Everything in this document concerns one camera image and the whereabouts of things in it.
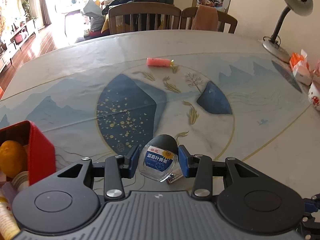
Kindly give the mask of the silver nail clipper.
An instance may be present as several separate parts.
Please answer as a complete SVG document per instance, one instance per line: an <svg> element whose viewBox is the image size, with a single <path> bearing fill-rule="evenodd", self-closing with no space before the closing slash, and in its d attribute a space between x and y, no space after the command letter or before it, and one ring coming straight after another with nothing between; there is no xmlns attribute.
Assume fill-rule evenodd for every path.
<svg viewBox="0 0 320 240"><path fill-rule="evenodd" d="M175 181L181 179L182 177L183 177L183 173L182 173L181 169L180 169L180 168L177 168L177 169L175 169L175 170L173 170L173 171L171 172L171 174L170 174L170 175L168 176L168 178L166 179L166 182L167 182L168 184L172 184L172 183L174 183Z"/></svg>

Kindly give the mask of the wooden chair with pink cloth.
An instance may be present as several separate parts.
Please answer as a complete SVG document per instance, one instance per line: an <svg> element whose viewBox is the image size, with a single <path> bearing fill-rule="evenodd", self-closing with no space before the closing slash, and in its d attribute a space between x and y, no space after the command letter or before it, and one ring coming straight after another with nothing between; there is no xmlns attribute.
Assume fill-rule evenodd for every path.
<svg viewBox="0 0 320 240"><path fill-rule="evenodd" d="M197 6L196 7L189 7L181 12L181 19L180 19L180 29L188 29L191 30L191 25L193 23L193 19L195 17L196 11L197 11ZM217 31L219 32L224 32L225 24L229 24L229 33L233 34L235 32L236 26L238 24L238 21L236 18L233 16L225 13L218 11L218 26L217 26Z"/></svg>

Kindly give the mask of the grey desk lamp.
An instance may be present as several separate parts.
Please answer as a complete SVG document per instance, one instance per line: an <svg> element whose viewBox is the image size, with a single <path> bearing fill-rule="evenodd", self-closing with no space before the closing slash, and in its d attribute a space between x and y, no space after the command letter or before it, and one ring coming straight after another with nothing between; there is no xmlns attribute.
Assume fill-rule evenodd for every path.
<svg viewBox="0 0 320 240"><path fill-rule="evenodd" d="M274 31L271 35L263 37L262 46L278 60L289 63L291 54L283 47L280 38L280 34L283 33L283 25L289 22L289 20L287 20L287 18L289 18L288 15L296 14L303 17L311 15L314 2L313 0L284 0L284 2L285 8L278 18Z"/></svg>

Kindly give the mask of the purple block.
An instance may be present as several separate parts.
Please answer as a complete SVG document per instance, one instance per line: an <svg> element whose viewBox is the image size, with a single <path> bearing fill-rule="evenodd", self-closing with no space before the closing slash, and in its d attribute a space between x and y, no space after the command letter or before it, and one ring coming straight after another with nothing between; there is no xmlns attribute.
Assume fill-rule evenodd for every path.
<svg viewBox="0 0 320 240"><path fill-rule="evenodd" d="M17 190L13 187L13 185L10 181L7 181L6 183L4 183L2 185L1 193L6 198L6 200L9 202L9 204L12 205L15 197L17 196Z"/></svg>

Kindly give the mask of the clear bottle with black cap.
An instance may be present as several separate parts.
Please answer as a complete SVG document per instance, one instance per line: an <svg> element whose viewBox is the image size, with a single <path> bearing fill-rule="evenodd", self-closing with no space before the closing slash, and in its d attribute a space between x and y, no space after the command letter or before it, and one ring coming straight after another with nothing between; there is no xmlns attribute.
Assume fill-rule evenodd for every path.
<svg viewBox="0 0 320 240"><path fill-rule="evenodd" d="M146 178L163 182L173 172L177 159L176 140L170 135L160 134L143 147L139 156L138 170Z"/></svg>

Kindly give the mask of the long tv console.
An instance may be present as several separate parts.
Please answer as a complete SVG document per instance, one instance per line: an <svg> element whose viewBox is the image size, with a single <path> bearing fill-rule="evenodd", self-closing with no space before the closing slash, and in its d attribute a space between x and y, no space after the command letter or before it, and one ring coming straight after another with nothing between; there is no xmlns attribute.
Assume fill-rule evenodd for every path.
<svg viewBox="0 0 320 240"><path fill-rule="evenodd" d="M22 50L22 46L32 36L37 35L38 30L35 26L34 19L17 28L9 35L9 40L1 44L1 71L9 64L12 64L12 58Z"/></svg>

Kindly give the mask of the patterned table mat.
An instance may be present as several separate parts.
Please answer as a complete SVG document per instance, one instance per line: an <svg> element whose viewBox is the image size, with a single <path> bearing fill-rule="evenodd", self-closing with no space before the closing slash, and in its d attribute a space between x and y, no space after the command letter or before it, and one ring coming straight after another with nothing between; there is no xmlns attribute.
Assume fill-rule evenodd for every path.
<svg viewBox="0 0 320 240"><path fill-rule="evenodd" d="M30 144L35 125L60 169L83 156L127 154L160 134L215 160L244 158L309 106L291 73L261 53L173 56L172 67L142 57L112 59L60 50L29 62L1 100L1 141Z"/></svg>

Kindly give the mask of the orange fruit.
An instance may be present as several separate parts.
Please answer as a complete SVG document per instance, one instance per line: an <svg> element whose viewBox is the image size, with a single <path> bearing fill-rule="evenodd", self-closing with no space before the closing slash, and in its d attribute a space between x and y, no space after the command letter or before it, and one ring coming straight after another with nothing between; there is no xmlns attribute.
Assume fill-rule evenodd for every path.
<svg viewBox="0 0 320 240"><path fill-rule="evenodd" d="M15 178L27 169L27 153L16 141L7 140L1 144L1 171L9 178Z"/></svg>

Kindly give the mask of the red storage box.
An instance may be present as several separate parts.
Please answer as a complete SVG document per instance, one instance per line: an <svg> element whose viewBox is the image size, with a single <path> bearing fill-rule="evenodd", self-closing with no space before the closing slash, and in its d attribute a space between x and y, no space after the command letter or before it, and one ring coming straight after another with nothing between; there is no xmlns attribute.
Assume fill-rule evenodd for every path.
<svg viewBox="0 0 320 240"><path fill-rule="evenodd" d="M6 140L14 140L27 147L27 171L30 185L56 172L55 147L34 122L24 120L1 127L1 142Z"/></svg>

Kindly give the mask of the dark wooden dining chair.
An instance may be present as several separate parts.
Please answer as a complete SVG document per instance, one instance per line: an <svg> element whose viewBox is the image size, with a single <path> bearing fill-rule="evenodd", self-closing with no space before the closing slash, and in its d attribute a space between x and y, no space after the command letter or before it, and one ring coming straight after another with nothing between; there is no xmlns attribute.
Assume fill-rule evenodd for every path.
<svg viewBox="0 0 320 240"><path fill-rule="evenodd" d="M178 29L181 12L174 5L158 2L115 5L108 11L110 34Z"/></svg>

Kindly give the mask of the pink cylinder with yellow tip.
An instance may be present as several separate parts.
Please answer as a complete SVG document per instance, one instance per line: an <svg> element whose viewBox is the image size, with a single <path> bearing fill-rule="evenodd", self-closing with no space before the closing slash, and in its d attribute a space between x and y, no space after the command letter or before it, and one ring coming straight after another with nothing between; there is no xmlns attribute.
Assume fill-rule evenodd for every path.
<svg viewBox="0 0 320 240"><path fill-rule="evenodd" d="M147 58L146 65L152 67L172 67L174 61L170 59Z"/></svg>

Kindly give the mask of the white yellow-labelled bottle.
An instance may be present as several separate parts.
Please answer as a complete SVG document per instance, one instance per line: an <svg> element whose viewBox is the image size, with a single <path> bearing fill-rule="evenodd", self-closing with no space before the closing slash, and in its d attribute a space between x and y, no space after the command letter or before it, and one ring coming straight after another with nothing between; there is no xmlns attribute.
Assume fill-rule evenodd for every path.
<svg viewBox="0 0 320 240"><path fill-rule="evenodd" d="M4 240L11 240L20 232L20 228L13 217L9 202L2 196L0 205L1 236Z"/></svg>

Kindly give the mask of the pink cloth on chair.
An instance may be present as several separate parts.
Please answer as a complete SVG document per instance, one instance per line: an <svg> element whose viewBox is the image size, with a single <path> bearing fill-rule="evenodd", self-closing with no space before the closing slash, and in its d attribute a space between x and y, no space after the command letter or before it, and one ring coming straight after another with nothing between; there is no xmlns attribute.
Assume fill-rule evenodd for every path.
<svg viewBox="0 0 320 240"><path fill-rule="evenodd" d="M218 13L214 7L198 5L191 30L217 31Z"/></svg>

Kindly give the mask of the orange white tissue pack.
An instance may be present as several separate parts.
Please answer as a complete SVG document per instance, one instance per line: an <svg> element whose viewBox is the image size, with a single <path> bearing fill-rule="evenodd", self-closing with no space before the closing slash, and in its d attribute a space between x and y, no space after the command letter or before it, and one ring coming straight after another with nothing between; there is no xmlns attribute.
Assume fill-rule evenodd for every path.
<svg viewBox="0 0 320 240"><path fill-rule="evenodd" d="M308 54L301 49L300 53L292 53L289 60L294 78L304 85L311 85L312 76L309 70Z"/></svg>

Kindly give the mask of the red white cup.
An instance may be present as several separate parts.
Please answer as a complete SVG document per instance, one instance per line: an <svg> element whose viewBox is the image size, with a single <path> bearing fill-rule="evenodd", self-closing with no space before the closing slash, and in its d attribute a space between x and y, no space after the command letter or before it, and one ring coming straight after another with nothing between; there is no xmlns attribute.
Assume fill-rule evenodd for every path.
<svg viewBox="0 0 320 240"><path fill-rule="evenodd" d="M320 111L320 86L313 81L308 91L308 100L314 109Z"/></svg>

